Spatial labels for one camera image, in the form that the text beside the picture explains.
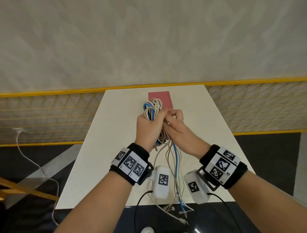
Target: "hand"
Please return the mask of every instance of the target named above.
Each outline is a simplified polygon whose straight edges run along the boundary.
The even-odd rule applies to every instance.
[[[144,114],[138,116],[136,122],[136,139],[134,143],[143,147],[150,153],[161,133],[163,120],[167,112],[167,109],[161,109],[153,121],[147,120]]]
[[[210,144],[197,137],[183,122],[181,110],[170,110],[165,117],[163,129],[183,152],[201,159],[210,149]]]

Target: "white device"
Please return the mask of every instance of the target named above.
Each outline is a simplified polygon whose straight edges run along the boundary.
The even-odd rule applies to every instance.
[[[196,174],[196,171],[197,170],[188,172],[184,176],[184,180],[188,186],[193,200],[197,204],[202,204],[208,202],[210,198],[210,196],[207,194],[209,193],[209,189],[205,182]]]
[[[171,178],[171,169],[164,166],[156,166],[152,174],[147,179],[153,181],[151,190],[152,196],[160,199],[167,199],[169,194],[169,182]]]

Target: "forearm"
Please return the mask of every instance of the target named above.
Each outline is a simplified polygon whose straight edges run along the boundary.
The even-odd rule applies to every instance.
[[[261,232],[305,232],[307,209],[247,171],[229,193]]]
[[[128,181],[115,172],[109,172],[55,232],[113,232],[131,189]]]

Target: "white table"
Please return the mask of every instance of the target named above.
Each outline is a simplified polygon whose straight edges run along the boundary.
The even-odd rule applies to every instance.
[[[135,140],[136,119],[143,112],[143,103],[148,100],[148,92],[159,91],[170,92],[174,109],[183,111],[185,124],[196,135],[210,144],[228,148],[238,155],[253,172],[246,156],[203,85],[107,90],[56,209],[74,208],[108,173],[110,163],[119,150]],[[156,154],[155,150],[150,153],[149,161],[152,164]],[[167,166],[165,151],[159,155],[156,165]],[[201,164],[196,158],[182,153],[183,175],[200,167]],[[126,206],[137,204],[141,195],[148,190],[148,182],[149,180],[146,180],[141,186],[136,184],[132,188]],[[170,187],[168,199],[159,200],[159,204],[168,204],[173,200],[173,179],[171,179]],[[234,201],[228,191],[222,187],[219,187],[214,193],[224,201]],[[184,190],[183,200],[185,203],[194,203],[187,188]],[[218,202],[220,200],[212,196],[209,201]],[[147,196],[140,203],[140,205],[151,204],[153,203]]]

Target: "wire mesh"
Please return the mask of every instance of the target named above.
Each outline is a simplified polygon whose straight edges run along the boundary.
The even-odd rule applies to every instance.
[[[307,129],[307,82],[207,90],[232,132]],[[103,94],[0,98],[0,144],[83,141]]]

